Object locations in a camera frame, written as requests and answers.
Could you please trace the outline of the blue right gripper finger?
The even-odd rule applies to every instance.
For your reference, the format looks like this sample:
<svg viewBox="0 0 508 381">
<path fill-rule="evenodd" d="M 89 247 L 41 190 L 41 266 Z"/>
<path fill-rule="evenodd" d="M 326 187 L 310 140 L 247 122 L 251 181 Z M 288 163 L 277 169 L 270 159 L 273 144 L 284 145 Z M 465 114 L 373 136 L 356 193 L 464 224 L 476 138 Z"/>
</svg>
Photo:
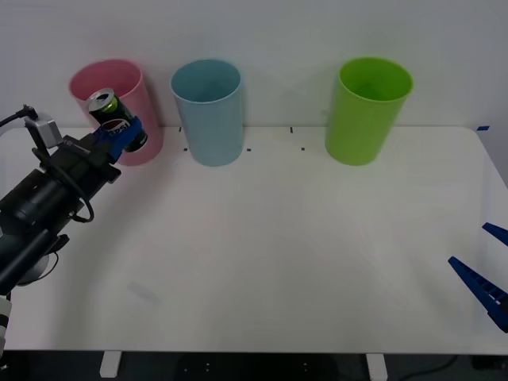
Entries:
<svg viewBox="0 0 508 381">
<path fill-rule="evenodd" d="M 487 315 L 503 331 L 507 331 L 507 293 L 473 271 L 455 256 L 448 259 L 456 274 L 477 298 Z"/>
<path fill-rule="evenodd" d="M 482 229 L 488 232 L 490 235 L 501 241 L 503 244 L 508 244 L 508 230 L 501 228 L 491 223 L 485 223 Z"/>
</svg>

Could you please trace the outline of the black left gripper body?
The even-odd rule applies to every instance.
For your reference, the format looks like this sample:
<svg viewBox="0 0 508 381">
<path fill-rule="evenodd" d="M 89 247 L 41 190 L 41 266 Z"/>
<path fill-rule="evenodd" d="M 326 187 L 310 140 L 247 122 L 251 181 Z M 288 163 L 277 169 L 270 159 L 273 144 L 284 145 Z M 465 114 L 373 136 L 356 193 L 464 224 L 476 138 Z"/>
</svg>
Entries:
<svg viewBox="0 0 508 381">
<path fill-rule="evenodd" d="M 107 183 L 114 183 L 121 175 L 107 152 L 109 147 L 109 143 L 99 143 L 92 134 L 77 140 L 62 137 L 59 133 L 47 133 L 46 148 L 56 150 L 49 156 L 50 164 L 46 165 L 46 183 L 77 197 L 74 183 L 85 196 L 94 197 Z"/>
</svg>

